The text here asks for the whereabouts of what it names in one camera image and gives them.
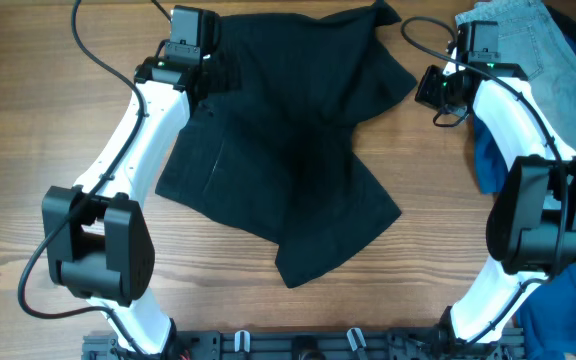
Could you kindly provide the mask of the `black shorts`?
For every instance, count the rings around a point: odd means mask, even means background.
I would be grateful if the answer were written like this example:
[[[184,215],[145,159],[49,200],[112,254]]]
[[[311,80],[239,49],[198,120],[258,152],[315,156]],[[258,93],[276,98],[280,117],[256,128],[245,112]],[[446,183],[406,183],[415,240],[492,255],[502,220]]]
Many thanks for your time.
[[[376,35],[398,21],[383,1],[225,17],[217,55],[235,86],[199,103],[156,193],[275,243],[289,288],[352,258],[400,215],[352,149],[358,124],[415,87]]]

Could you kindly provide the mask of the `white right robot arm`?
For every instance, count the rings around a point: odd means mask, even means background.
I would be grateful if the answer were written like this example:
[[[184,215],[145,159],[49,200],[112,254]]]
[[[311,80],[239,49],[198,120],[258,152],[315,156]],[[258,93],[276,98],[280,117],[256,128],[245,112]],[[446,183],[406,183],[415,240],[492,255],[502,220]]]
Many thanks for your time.
[[[576,263],[576,152],[556,134],[516,64],[431,65],[415,95],[438,115],[474,114],[508,169],[486,224],[489,256],[467,293],[447,308],[440,352],[497,342],[540,286]]]

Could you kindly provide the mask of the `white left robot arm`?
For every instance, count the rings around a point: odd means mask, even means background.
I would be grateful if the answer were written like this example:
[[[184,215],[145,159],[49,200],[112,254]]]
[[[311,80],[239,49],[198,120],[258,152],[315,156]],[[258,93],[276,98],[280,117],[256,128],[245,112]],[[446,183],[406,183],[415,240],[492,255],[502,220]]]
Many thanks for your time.
[[[128,107],[95,162],[70,188],[42,201],[51,280],[103,313],[118,358],[182,355],[174,321],[149,288],[155,250],[143,215],[148,190],[200,101],[239,88],[240,67],[224,55],[196,65],[149,57],[137,67]]]

